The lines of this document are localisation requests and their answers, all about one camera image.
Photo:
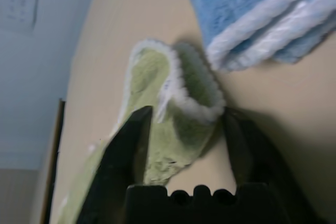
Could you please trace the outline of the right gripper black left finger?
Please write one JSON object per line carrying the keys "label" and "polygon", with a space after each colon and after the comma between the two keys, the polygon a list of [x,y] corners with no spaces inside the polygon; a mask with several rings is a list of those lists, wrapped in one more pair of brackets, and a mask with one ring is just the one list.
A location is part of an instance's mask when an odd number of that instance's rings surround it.
{"label": "right gripper black left finger", "polygon": [[76,223],[123,223],[127,188],[143,183],[153,108],[128,117],[105,148]]}

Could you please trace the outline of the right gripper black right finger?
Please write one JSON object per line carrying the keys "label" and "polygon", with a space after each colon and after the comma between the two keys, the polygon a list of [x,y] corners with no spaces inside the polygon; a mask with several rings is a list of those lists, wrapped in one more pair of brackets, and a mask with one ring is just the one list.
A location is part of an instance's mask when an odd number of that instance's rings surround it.
{"label": "right gripper black right finger", "polygon": [[312,223],[312,207],[280,152],[251,119],[225,111],[224,133],[236,183],[263,183],[284,207],[290,223]]}

